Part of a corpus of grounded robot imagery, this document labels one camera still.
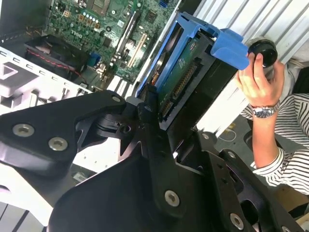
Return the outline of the person's hand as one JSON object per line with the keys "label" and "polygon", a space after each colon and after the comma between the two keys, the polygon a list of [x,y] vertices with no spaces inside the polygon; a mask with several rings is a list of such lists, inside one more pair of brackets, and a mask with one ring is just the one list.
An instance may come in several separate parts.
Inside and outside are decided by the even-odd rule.
{"label": "person's hand", "polygon": [[273,78],[268,81],[263,70],[262,54],[248,55],[249,65],[238,71],[235,81],[244,93],[249,104],[253,107],[274,106],[279,101],[284,85],[284,65],[275,61],[273,64]]}

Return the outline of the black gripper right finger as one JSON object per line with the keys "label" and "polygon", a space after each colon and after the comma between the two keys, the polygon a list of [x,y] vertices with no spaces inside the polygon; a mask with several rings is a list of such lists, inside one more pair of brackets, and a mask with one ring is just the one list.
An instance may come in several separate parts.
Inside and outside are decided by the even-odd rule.
{"label": "black gripper right finger", "polygon": [[232,232],[295,232],[297,223],[266,186],[230,149],[217,151],[209,132],[197,131],[201,160],[214,181],[216,200],[223,208],[220,218]]}

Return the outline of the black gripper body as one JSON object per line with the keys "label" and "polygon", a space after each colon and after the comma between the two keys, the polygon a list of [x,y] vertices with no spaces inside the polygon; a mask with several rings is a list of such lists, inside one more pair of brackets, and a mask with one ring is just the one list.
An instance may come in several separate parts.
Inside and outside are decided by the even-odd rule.
{"label": "black gripper body", "polygon": [[198,142],[180,163],[151,174],[133,155],[68,191],[56,204],[50,232],[239,232],[241,207],[227,166]]}

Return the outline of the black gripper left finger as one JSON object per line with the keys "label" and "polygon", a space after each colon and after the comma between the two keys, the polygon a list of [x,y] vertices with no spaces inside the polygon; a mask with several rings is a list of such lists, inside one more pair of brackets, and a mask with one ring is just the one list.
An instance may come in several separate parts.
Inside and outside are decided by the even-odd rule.
{"label": "black gripper left finger", "polygon": [[120,140],[120,161],[140,148],[150,167],[156,209],[182,217],[185,207],[165,197],[169,190],[178,192],[178,174],[167,133],[159,127],[158,94],[151,85],[137,105],[105,90],[4,114],[0,160],[42,180],[59,181],[78,152],[109,137]]}

